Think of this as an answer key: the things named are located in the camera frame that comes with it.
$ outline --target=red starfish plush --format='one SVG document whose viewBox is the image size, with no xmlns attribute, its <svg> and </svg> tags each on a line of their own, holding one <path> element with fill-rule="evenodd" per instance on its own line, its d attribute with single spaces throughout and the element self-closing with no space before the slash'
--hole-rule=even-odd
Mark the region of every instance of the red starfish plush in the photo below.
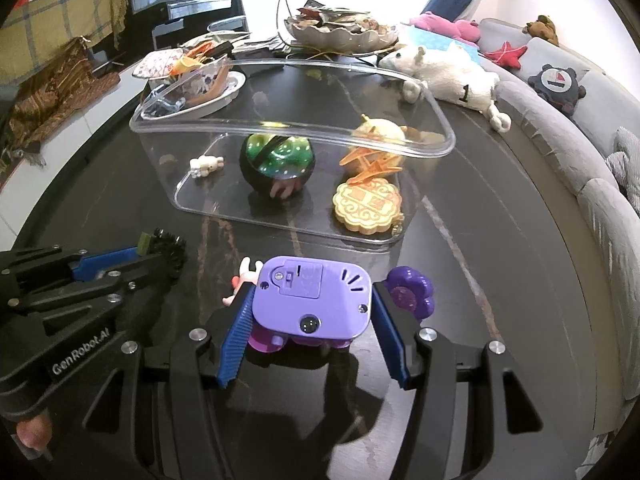
<svg viewBox="0 0 640 480">
<path fill-rule="evenodd" d="M 502 47 L 495 52 L 485 52 L 484 56 L 503 68 L 521 68 L 518 58 L 527 51 L 527 46 L 513 48 L 511 43 L 505 41 Z"/>
</svg>

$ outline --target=blue gripper pad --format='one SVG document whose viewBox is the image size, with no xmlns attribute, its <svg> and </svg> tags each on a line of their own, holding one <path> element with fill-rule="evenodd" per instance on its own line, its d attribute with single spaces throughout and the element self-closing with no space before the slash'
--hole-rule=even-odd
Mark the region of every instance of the blue gripper pad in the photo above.
<svg viewBox="0 0 640 480">
<path fill-rule="evenodd" d="M 410 378 L 404 360 L 404 346 L 391 320 L 391 316 L 389 316 L 386 306 L 375 287 L 371 297 L 371 322 L 376 331 L 389 375 L 392 379 L 398 381 L 401 388 L 404 388 Z"/>
<path fill-rule="evenodd" d="M 74 280 L 78 282 L 90 282 L 101 270 L 125 264 L 138 258 L 137 247 L 96 254 L 95 256 L 85 256 L 80 259 L 78 266 L 73 271 Z"/>
<path fill-rule="evenodd" d="M 244 350 L 254 327 L 254 311 L 252 309 L 254 295 L 255 287 L 252 287 L 244 297 L 238 314 L 220 348 L 220 368 L 217 380 L 222 388 L 226 388 L 229 381 L 238 376 L 238 370 L 244 358 Z"/>
</svg>

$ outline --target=black piano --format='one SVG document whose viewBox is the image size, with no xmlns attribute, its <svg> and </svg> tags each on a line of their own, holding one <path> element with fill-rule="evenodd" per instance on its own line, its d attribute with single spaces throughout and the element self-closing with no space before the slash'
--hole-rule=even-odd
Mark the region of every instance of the black piano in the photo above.
<svg viewBox="0 0 640 480">
<path fill-rule="evenodd" d="M 127 58 L 176 46 L 209 30 L 247 30 L 242 0 L 129 0 Z"/>
</svg>

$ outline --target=black round button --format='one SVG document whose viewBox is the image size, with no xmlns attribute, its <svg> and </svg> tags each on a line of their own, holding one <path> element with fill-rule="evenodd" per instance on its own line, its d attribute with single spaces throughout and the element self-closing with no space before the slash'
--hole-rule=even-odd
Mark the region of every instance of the black round button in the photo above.
<svg viewBox="0 0 640 480">
<path fill-rule="evenodd" d="M 305 316 L 300 320 L 300 330 L 312 334 L 320 328 L 320 320 L 316 316 Z"/>
</svg>

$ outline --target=black round plush pillow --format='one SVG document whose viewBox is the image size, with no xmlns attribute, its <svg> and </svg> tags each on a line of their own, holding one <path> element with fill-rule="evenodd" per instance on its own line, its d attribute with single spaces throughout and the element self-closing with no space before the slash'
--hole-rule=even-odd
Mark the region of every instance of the black round plush pillow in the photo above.
<svg viewBox="0 0 640 480">
<path fill-rule="evenodd" d="M 584 86 L 578 85 L 573 68 L 558 68 L 546 64 L 538 75 L 532 75 L 527 82 L 540 97 L 567 117 L 574 114 L 578 99 L 587 95 Z"/>
</svg>

